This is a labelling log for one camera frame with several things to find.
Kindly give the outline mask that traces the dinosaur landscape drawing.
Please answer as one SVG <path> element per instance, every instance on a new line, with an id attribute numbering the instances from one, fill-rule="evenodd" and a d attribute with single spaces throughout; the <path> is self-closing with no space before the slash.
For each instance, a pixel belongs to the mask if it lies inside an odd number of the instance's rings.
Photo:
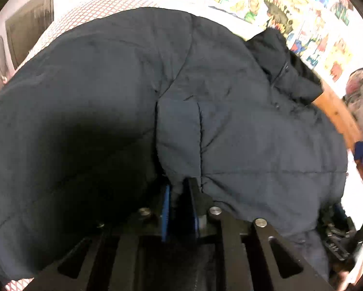
<path id="1" fill-rule="evenodd" d="M 307 0 L 264 0 L 267 6 L 268 20 L 265 28 L 274 28 L 288 38 L 299 25 Z"/>

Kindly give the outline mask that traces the red checkered pillow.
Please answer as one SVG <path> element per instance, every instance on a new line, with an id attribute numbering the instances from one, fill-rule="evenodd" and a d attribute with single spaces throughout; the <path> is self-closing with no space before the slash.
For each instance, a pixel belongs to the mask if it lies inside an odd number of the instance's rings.
<path id="1" fill-rule="evenodd" d="M 147 134 L 130 135 L 124 121 L 141 101 L 124 79 L 134 66 L 117 47 L 118 25 L 147 6 L 96 0 L 74 9 L 16 73 L 15 212 L 0 230 L 9 279 L 34 278 L 67 254 L 107 216 L 117 174 L 137 168 Z"/>

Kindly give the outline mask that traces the yellow bear drawing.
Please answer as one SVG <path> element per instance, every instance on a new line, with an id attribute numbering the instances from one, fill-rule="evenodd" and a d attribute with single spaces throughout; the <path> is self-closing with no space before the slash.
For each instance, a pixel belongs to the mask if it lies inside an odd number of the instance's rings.
<path id="1" fill-rule="evenodd" d="M 345 66 L 351 61 L 352 52 L 347 43 L 340 38 L 331 49 L 325 60 L 325 69 L 334 82 L 338 81 L 344 72 Z"/>

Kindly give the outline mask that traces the colourful comic drawing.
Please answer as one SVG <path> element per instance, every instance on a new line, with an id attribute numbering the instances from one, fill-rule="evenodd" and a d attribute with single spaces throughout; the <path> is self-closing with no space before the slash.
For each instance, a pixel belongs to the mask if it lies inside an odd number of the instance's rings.
<path id="1" fill-rule="evenodd" d="M 329 25 L 321 10 L 312 11 L 287 37 L 288 48 L 311 70 L 325 54 Z"/>

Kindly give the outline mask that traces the dark metal wall door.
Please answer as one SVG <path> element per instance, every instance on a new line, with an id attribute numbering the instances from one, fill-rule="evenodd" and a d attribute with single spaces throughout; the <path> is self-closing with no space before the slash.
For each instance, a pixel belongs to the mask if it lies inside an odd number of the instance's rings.
<path id="1" fill-rule="evenodd" d="M 5 21 L 9 52 L 15 70 L 53 21 L 53 0 L 30 0 Z"/>

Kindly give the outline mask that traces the wooden bed frame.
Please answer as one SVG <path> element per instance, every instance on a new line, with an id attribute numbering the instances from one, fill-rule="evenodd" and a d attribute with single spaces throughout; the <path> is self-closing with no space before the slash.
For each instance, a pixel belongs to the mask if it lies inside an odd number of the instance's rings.
<path id="1" fill-rule="evenodd" d="M 345 103 L 331 87 L 322 80 L 323 93 L 313 101 L 342 134 L 347 148 L 354 152 L 355 144 L 363 141 L 363 133 Z"/>

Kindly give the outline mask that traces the black puffer jacket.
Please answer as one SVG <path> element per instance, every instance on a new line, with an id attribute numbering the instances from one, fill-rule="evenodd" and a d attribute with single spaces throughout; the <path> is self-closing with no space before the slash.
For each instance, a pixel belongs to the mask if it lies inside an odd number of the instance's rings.
<path id="1" fill-rule="evenodd" d="M 322 91 L 271 28 L 244 41 L 137 8 L 64 33 L 0 91 L 0 279 L 36 276 L 187 177 L 238 218 L 265 218 L 327 277 L 316 226 L 342 197 L 347 153 L 314 105 Z"/>

